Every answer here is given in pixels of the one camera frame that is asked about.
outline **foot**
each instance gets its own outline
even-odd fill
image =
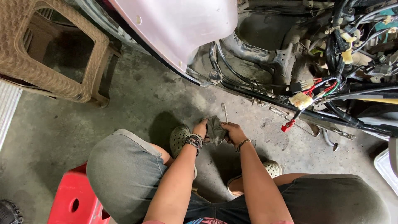
[[[271,178],[282,175],[282,168],[276,161],[269,160],[263,163],[264,168],[268,171]],[[230,179],[227,183],[227,189],[233,196],[244,194],[242,175]]]
[[[170,149],[172,151],[172,156],[174,159],[176,159],[179,152],[181,152],[181,149],[185,144],[185,139],[190,133],[191,131],[185,125],[180,125],[172,131],[172,134],[170,135]],[[195,180],[197,176],[196,165],[193,167],[193,171],[193,179]]]

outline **plastic stool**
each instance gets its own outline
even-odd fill
[[[87,163],[66,172],[47,224],[108,224],[111,219],[87,179]]]

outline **white connector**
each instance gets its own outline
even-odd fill
[[[309,88],[311,88],[311,86],[313,86],[315,84],[313,79],[309,79],[309,80],[305,80],[305,81],[301,81],[301,89],[302,90],[307,90]]]
[[[309,107],[314,101],[311,97],[303,92],[299,92],[289,99],[290,103],[295,105],[299,110]]]

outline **gray shorts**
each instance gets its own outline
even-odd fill
[[[159,181],[167,170],[161,154],[126,130],[100,141],[92,150],[87,176],[100,202],[118,224],[143,220]],[[295,224],[389,224],[379,195],[359,176],[315,174],[278,187]],[[228,224],[249,224],[244,195],[210,203],[191,194],[185,222],[218,218]]]

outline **stool hole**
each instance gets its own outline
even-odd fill
[[[72,212],[75,212],[75,211],[77,210],[78,207],[79,207],[79,200],[76,198],[76,199],[73,201],[73,204],[72,204]]]
[[[111,217],[111,216],[108,214],[108,212],[106,212],[105,209],[102,209],[101,219],[104,220],[109,217]]]

